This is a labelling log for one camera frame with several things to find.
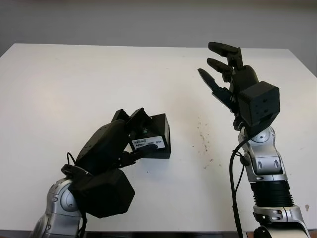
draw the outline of grey arm link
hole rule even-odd
[[[239,142],[246,138],[244,128],[240,131]],[[242,146],[245,159],[249,166],[246,166],[248,180],[250,183],[258,181],[287,181],[287,175],[281,155],[275,147],[275,132],[270,126],[257,136],[250,139]],[[302,231],[310,238],[308,229],[304,223],[301,210],[298,206],[292,207],[253,207],[254,213],[268,217],[272,223],[299,223]],[[275,229],[266,227],[271,237]]]
[[[81,220],[76,201],[68,190],[70,179],[60,179],[47,195],[45,214],[39,219],[30,238],[76,238]]]

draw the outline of white label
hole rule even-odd
[[[154,136],[138,140],[132,140],[135,149],[141,148],[146,145],[157,145],[158,149],[165,148],[163,138],[161,136]]]

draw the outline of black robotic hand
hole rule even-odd
[[[102,218],[127,212],[135,192],[119,168],[134,164],[158,148],[150,144],[131,153],[124,151],[131,141],[130,135],[142,133],[143,128],[156,130],[143,108],[131,116],[121,109],[111,123],[100,127],[88,140],[75,165],[64,165],[61,169],[72,179],[68,190],[82,214]]]
[[[210,58],[207,63],[222,74],[223,81],[230,83],[230,88],[220,88],[205,70],[200,68],[198,72],[212,89],[212,94],[234,113],[235,130],[244,126],[250,138],[269,127],[280,111],[279,89],[258,81],[254,70],[243,65],[240,48],[217,42],[210,42],[208,48],[227,57],[228,65]]]

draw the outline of white wall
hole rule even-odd
[[[0,1],[0,55],[13,43],[206,47],[209,41],[290,49],[316,75],[317,1]]]

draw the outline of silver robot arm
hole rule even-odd
[[[239,142],[246,138],[244,128],[239,134]],[[254,217],[261,224],[255,231],[255,237],[274,237],[281,231],[301,233],[309,237],[301,210],[294,205],[289,193],[287,175],[283,160],[275,147],[275,132],[270,126],[242,146],[244,162],[254,192],[256,205]]]
[[[45,214],[39,219],[30,238],[76,238],[81,213],[68,190],[72,180],[62,178],[47,195]]]

